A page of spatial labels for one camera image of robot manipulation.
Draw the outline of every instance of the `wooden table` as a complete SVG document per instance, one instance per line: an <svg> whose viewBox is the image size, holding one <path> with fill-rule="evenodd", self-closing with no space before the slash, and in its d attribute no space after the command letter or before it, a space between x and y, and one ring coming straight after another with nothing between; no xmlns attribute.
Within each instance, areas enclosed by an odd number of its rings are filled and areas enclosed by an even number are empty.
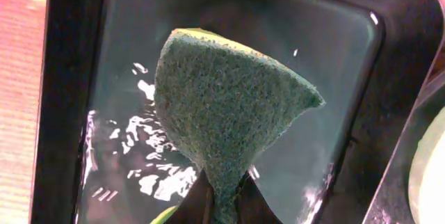
<svg viewBox="0 0 445 224"><path fill-rule="evenodd" d="M0 0L1 224L28 222L45 3L46 0ZM443 69L445 51L432 75Z"/></svg>

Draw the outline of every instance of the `green scrubbing pad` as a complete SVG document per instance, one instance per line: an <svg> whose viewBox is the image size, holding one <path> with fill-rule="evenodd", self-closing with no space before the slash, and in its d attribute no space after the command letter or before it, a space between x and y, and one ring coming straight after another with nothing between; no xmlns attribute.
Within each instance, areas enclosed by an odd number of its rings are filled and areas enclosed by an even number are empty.
<svg viewBox="0 0 445 224"><path fill-rule="evenodd" d="M301 113L325 103L281 63L202 29L171 33L155 86L168 138L214 189L214 223L236 223L236 188L254 157Z"/></svg>

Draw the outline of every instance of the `wooden surface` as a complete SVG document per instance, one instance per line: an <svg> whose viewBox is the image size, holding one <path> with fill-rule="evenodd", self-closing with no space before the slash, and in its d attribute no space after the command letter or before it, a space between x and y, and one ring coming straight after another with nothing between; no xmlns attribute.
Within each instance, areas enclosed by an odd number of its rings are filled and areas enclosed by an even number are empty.
<svg viewBox="0 0 445 224"><path fill-rule="evenodd" d="M45 3L0 0L0 224L28 222Z"/></svg>

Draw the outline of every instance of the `sponge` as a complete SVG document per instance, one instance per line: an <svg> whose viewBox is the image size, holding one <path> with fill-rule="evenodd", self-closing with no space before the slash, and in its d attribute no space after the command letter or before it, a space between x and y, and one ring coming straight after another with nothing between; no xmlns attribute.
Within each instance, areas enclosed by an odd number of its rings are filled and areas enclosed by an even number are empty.
<svg viewBox="0 0 445 224"><path fill-rule="evenodd" d="M158 61L156 115L168 138L207 173L213 222L236 223L237 186L257 154L324 100L258 51L202 29L175 29Z"/></svg>

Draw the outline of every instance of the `black tongs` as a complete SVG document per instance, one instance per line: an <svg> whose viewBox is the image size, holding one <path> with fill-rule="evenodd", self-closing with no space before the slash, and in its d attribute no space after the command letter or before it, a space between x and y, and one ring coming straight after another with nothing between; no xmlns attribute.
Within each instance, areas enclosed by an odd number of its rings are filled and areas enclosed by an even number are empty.
<svg viewBox="0 0 445 224"><path fill-rule="evenodd" d="M246 172L235 197L238 224L282 224L270 210L257 185ZM201 171L184 201L165 224L211 224L213 187Z"/></svg>

